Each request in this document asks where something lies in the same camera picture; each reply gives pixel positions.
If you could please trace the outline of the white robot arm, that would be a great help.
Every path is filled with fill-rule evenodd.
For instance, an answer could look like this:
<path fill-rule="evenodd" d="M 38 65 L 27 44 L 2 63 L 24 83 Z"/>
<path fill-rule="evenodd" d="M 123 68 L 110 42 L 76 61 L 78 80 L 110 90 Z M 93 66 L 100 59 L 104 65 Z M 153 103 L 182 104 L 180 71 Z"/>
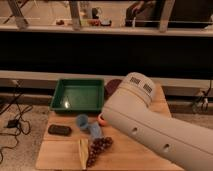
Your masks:
<path fill-rule="evenodd" d="M 213 171 L 213 130 L 149 109 L 156 84 L 147 76 L 125 76 L 102 108 L 109 125 L 186 171 Z"/>

